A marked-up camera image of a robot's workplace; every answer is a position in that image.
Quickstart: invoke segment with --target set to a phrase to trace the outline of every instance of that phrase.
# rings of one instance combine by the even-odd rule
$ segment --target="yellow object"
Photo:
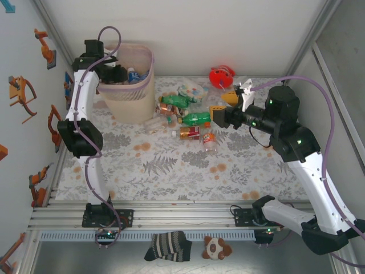
[[[224,106],[210,106],[209,113],[210,113],[211,120],[213,120],[213,110],[224,110],[225,108],[226,107],[224,107]]]
[[[222,95],[222,99],[232,107],[238,104],[238,96],[235,91],[226,92]]]

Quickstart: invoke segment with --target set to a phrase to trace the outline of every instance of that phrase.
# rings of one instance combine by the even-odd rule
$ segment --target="bottle label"
[[[199,140],[199,127],[182,127],[180,128],[181,140]]]
[[[203,135],[203,144],[205,144],[206,142],[215,142],[216,141],[216,136],[214,135],[214,133],[207,133]]]

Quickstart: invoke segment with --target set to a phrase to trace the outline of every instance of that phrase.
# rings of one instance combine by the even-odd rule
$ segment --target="gray floor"
[[[157,259],[145,261],[149,243],[120,242],[109,250],[99,250],[94,243],[40,244],[35,274],[270,274],[270,273],[332,273],[329,257],[317,256],[293,235],[284,244],[258,249],[252,242],[228,242],[233,253],[223,261],[204,260],[203,242],[193,242],[190,262],[173,263]]]

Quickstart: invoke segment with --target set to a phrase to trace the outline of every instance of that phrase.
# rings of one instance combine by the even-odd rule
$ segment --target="floral mat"
[[[179,77],[156,77],[156,99],[177,91]],[[205,104],[222,102],[222,91],[208,78],[190,78],[209,89]],[[253,86],[270,78],[253,78]],[[255,93],[255,104],[263,107],[269,88]],[[249,134],[248,127],[219,128],[218,151],[209,155],[198,140],[171,137],[173,125],[153,135],[141,125],[115,120],[100,95],[94,99],[93,124],[104,138],[102,167],[107,188],[114,200],[256,200],[264,195],[279,199],[307,199],[297,177],[272,148],[263,148]],[[269,135],[252,130],[263,144]],[[56,199],[87,200],[84,174],[71,153],[67,153]]]

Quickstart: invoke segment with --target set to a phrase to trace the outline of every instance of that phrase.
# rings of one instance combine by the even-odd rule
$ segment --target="red toy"
[[[226,88],[233,83],[235,72],[228,66],[212,67],[209,80],[216,88]]]

